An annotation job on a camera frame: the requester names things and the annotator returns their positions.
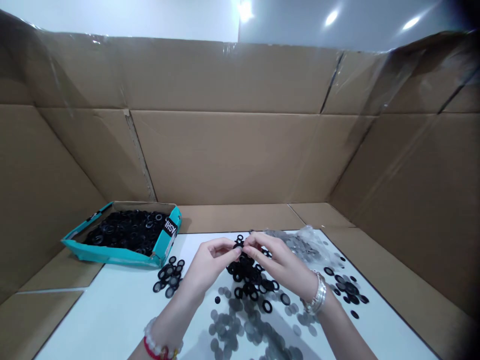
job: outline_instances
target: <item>silver bracelet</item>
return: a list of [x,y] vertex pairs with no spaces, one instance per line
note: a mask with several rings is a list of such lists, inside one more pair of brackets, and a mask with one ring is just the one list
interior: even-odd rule
[[305,308],[305,311],[308,314],[315,315],[321,310],[322,305],[325,302],[325,297],[327,296],[327,286],[322,280],[320,273],[316,270],[312,271],[316,274],[316,277],[318,279],[318,289],[316,291],[316,295],[310,303],[305,302],[303,299],[301,299],[301,302],[303,304],[303,307]]

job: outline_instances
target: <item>cardboard panel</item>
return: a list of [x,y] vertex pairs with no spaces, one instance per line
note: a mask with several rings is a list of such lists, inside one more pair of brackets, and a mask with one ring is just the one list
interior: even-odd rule
[[39,111],[107,201],[149,200],[123,110]]
[[441,114],[352,222],[467,314],[480,291],[480,115]]
[[372,120],[370,116],[321,115],[308,156],[298,158],[302,168],[288,201],[326,201]]
[[388,56],[344,51],[322,114],[377,115],[373,109],[363,110]]
[[381,115],[375,120],[335,187],[329,202],[352,220],[375,193],[386,172],[409,149],[415,135],[436,115]]
[[307,225],[319,228],[354,228],[341,213],[326,202],[290,204],[291,208]]
[[127,104],[135,110],[318,114],[334,49],[113,38]]
[[359,228],[322,230],[443,360],[466,353],[472,318]]
[[305,226],[287,204],[183,205],[180,234],[298,230]]
[[0,306],[0,358],[31,360],[81,291],[15,294]]
[[32,104],[20,69],[3,45],[0,45],[0,104]]
[[32,106],[1,105],[0,302],[62,249],[105,200]]
[[40,30],[36,36],[41,52],[24,65],[38,106],[126,107],[108,36]]
[[480,71],[465,84],[446,106],[445,113],[480,113]]
[[158,201],[285,203],[319,115],[132,111]]
[[80,261],[69,249],[64,248],[19,291],[85,288],[102,266],[98,262]]
[[457,37],[427,46],[411,77],[384,110],[436,114],[477,67],[475,44]]

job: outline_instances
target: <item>woman's left hand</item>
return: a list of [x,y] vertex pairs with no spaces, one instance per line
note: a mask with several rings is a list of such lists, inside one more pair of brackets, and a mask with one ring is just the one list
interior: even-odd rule
[[202,242],[193,258],[180,287],[203,300],[207,290],[220,273],[236,261],[242,253],[241,247],[233,248],[235,242],[226,237]]

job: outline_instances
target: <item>pile of black washers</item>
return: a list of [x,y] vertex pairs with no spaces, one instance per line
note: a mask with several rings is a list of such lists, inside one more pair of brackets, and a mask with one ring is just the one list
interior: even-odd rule
[[112,212],[86,236],[84,244],[124,248],[150,256],[167,215],[158,211]]
[[[244,247],[244,237],[242,235],[238,235],[235,242],[234,249]],[[262,253],[269,258],[272,257],[272,254],[266,249],[262,249]],[[279,283],[276,280],[264,278],[262,272],[265,269],[260,264],[254,266],[254,263],[254,259],[242,252],[238,261],[232,262],[226,268],[228,273],[233,276],[235,282],[244,282],[242,287],[236,287],[233,292],[237,299],[241,300],[246,296],[256,302],[259,299],[259,293],[266,294],[267,292],[275,292],[280,289]],[[290,305],[290,298],[287,294],[282,294],[280,300],[283,304]],[[268,300],[263,300],[261,306],[267,314],[270,314],[273,310],[272,303]]]
[[[362,302],[364,304],[367,304],[367,303],[370,302],[370,300],[365,295],[360,295],[359,289],[354,284],[352,284],[352,282],[350,281],[350,280],[352,280],[354,283],[356,283],[357,279],[355,277],[350,276],[350,278],[345,279],[345,277],[343,277],[339,274],[335,275],[334,271],[329,267],[324,267],[323,271],[325,271],[325,274],[327,274],[328,276],[335,277],[336,288],[334,287],[334,288],[332,288],[332,290],[337,296],[342,296],[342,293],[345,293],[346,295],[343,296],[343,300],[347,304],[352,303],[352,304],[355,304],[355,305],[359,305],[360,302]],[[355,319],[359,318],[359,315],[355,311],[352,310],[352,311],[350,311],[350,313],[352,314],[352,316]]]
[[172,256],[168,259],[168,264],[161,268],[158,272],[158,280],[155,285],[153,285],[153,292],[158,293],[160,290],[167,287],[165,290],[165,297],[170,299],[182,282],[182,270],[184,269],[185,260],[178,260],[175,256]]

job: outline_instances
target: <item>hand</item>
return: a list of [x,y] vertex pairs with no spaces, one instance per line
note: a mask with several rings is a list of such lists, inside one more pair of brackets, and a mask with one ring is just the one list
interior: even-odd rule
[[[271,252],[271,259],[261,252],[262,246]],[[243,243],[243,251],[255,259],[280,285],[307,303],[317,294],[317,275],[281,239],[253,231]]]
[[234,245],[235,242],[226,237],[202,242],[180,283],[180,288],[186,288],[194,297],[203,299],[220,273],[242,253],[242,248],[234,249]]

